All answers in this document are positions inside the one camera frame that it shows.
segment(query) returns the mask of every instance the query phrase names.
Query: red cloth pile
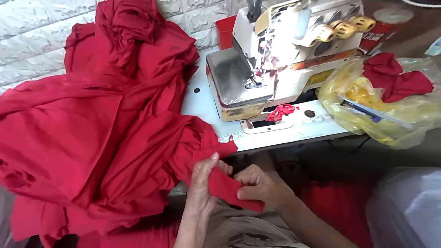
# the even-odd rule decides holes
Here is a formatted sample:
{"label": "red cloth pile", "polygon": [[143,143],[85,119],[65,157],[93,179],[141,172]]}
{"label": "red cloth pile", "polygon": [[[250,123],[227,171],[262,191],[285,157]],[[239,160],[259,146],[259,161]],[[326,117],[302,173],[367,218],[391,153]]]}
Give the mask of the red cloth pile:
{"label": "red cloth pile", "polygon": [[420,71],[403,73],[393,53],[379,53],[364,63],[363,76],[374,88],[383,88],[383,102],[389,103],[405,97],[432,92],[432,82]]}
{"label": "red cloth pile", "polygon": [[[198,117],[179,114],[199,56],[154,0],[100,2],[95,21],[73,26],[66,75],[0,96],[0,183],[19,195],[17,240],[40,234],[50,247],[65,234],[133,226],[163,211],[196,161],[237,150]],[[212,195],[261,210],[236,198],[240,187],[213,171]]]}

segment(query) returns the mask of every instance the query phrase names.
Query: red garment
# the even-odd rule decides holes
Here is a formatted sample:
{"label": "red garment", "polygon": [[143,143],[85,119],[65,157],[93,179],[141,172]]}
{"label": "red garment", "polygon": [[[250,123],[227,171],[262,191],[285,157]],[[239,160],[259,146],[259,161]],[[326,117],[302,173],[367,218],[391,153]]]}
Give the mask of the red garment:
{"label": "red garment", "polygon": [[131,228],[119,228],[109,235],[91,232],[81,236],[77,248],[172,248],[176,241],[180,216],[162,213],[144,217]]}
{"label": "red garment", "polygon": [[366,202],[375,179],[370,183],[310,181],[302,188],[301,200],[325,221],[360,248],[372,248],[365,217]]}
{"label": "red garment", "polygon": [[[163,211],[196,161],[237,150],[198,117],[179,114],[195,40],[154,0],[100,2],[95,21],[73,26],[66,75],[0,96],[0,183],[20,195],[11,217],[17,240],[40,234],[49,247],[68,233],[133,226]],[[240,185],[220,170],[210,186],[235,205],[263,208],[239,201]]]}
{"label": "red garment", "polygon": [[432,82],[420,71],[403,73],[393,53],[379,53],[364,63],[363,76],[374,88],[383,88],[383,102],[394,102],[405,97],[433,91]]}

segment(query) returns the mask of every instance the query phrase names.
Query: plastic bag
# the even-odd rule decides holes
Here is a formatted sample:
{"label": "plastic bag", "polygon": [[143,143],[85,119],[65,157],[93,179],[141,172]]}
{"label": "plastic bag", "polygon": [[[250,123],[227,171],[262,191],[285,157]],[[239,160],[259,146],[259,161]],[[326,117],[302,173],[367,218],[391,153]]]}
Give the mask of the plastic bag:
{"label": "plastic bag", "polygon": [[394,168],[366,205],[374,247],[440,247],[440,206],[440,168]]}
{"label": "plastic bag", "polygon": [[[373,139],[396,149],[420,144],[426,131],[441,127],[441,71],[431,58],[398,59],[404,72],[418,70],[434,83],[432,93],[414,95],[400,101],[384,103],[382,89],[373,88],[363,73],[363,59],[354,59],[343,66],[318,93],[324,108],[343,128],[355,134],[367,133]],[[343,99],[380,111],[412,125],[407,128],[387,119],[375,123],[368,115],[340,105]]]}

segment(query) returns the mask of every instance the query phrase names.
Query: sewing machine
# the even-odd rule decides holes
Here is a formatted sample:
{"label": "sewing machine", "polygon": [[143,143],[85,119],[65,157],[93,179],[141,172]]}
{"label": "sewing machine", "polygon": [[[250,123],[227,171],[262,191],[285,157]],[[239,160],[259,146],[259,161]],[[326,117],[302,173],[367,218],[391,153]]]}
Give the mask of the sewing machine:
{"label": "sewing machine", "polygon": [[233,47],[206,57],[220,119],[264,120],[264,108],[320,87],[374,25],[361,0],[248,0],[236,17]]}

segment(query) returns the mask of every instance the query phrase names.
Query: sticker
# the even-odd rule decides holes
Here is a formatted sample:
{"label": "sticker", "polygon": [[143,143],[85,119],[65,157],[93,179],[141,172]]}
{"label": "sticker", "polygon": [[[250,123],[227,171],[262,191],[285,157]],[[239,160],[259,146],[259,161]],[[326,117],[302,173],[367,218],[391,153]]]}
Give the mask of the sticker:
{"label": "sticker", "polygon": [[325,81],[332,74],[332,72],[334,72],[334,70],[335,69],[322,71],[312,75],[311,77],[309,77],[308,82],[306,83],[305,86]]}

